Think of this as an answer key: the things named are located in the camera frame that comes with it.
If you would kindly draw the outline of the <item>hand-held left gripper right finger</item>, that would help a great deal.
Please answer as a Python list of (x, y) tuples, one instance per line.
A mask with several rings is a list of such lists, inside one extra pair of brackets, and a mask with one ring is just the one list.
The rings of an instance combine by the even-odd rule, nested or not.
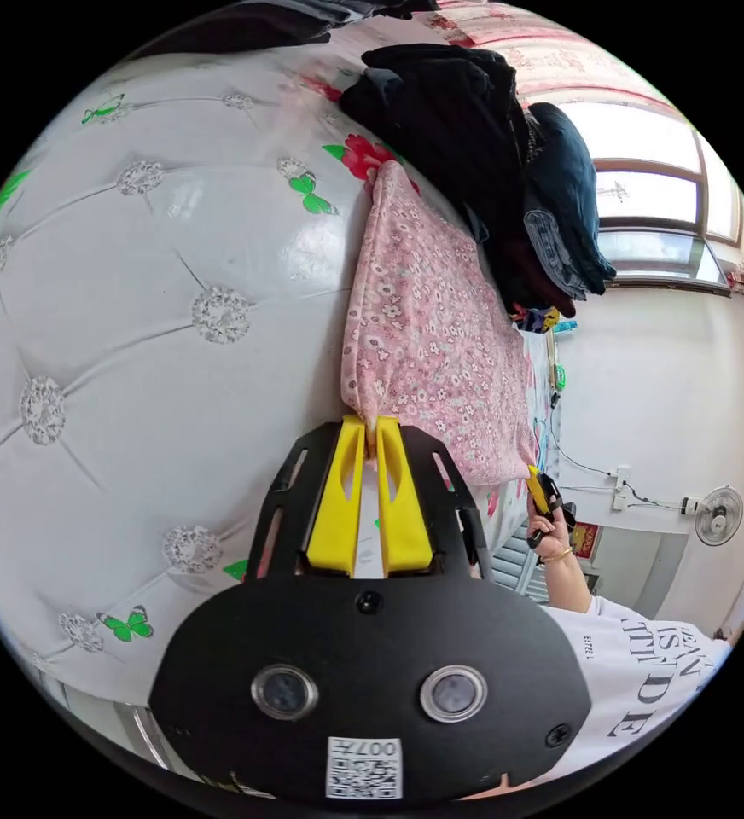
[(382, 416), (376, 422), (376, 458), (384, 573), (426, 572), (433, 562), (433, 548), (397, 419)]

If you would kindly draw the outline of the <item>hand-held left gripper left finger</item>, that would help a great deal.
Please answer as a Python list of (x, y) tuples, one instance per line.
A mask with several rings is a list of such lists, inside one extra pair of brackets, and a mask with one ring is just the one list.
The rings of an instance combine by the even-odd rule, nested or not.
[(355, 415), (340, 425), (305, 552), (310, 569), (352, 578), (360, 526), (366, 427)]

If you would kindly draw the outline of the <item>person's right hand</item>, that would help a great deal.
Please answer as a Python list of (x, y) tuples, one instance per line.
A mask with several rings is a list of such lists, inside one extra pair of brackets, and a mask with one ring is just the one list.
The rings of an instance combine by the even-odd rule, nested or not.
[(566, 566), (578, 568), (567, 522), (566, 510), (562, 506), (554, 508), (545, 515), (534, 502), (530, 502), (526, 535), (531, 544), (530, 548), (536, 554), (538, 563), (542, 567), (546, 569), (565, 569)]

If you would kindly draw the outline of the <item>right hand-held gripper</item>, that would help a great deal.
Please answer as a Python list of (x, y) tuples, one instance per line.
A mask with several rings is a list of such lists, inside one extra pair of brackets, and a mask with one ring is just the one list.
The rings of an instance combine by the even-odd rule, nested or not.
[[(566, 503), (562, 497), (557, 484), (548, 474), (533, 465), (528, 466), (528, 477), (526, 479), (526, 498), (529, 507), (533, 503), (539, 514), (553, 514), (552, 510), (562, 506), (566, 510), (568, 518), (567, 527), (570, 532), (572, 545), (573, 529), (575, 524), (575, 507), (572, 503)], [(530, 547), (530, 542), (526, 535), (526, 543)]]

